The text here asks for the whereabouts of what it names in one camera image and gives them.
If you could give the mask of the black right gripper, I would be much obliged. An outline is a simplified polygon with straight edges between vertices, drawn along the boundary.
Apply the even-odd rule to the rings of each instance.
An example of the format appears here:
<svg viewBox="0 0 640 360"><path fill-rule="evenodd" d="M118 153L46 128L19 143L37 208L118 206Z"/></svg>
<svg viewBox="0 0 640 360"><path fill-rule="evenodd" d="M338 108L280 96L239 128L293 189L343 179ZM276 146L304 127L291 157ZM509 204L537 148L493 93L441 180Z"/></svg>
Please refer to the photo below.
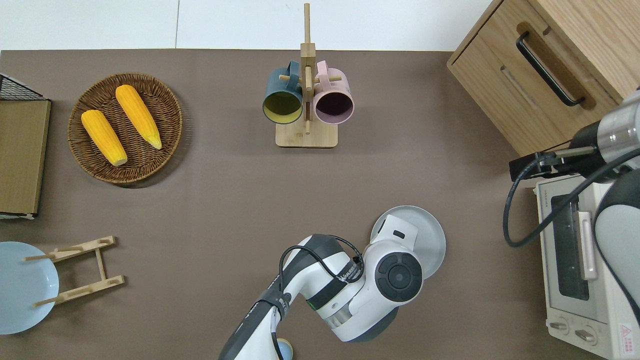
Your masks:
<svg viewBox="0 0 640 360"><path fill-rule="evenodd" d="M570 148L548 152L534 152L509 162L510 180L522 175L522 180L535 178L553 179L573 175L573 171L560 170L554 165L560 164L563 158L574 157L570 160L571 168L581 176L587 178L610 163L621 153L622 143L610 127L602 125L601 121L583 127L570 141ZM526 166L533 163L530 170Z"/></svg>

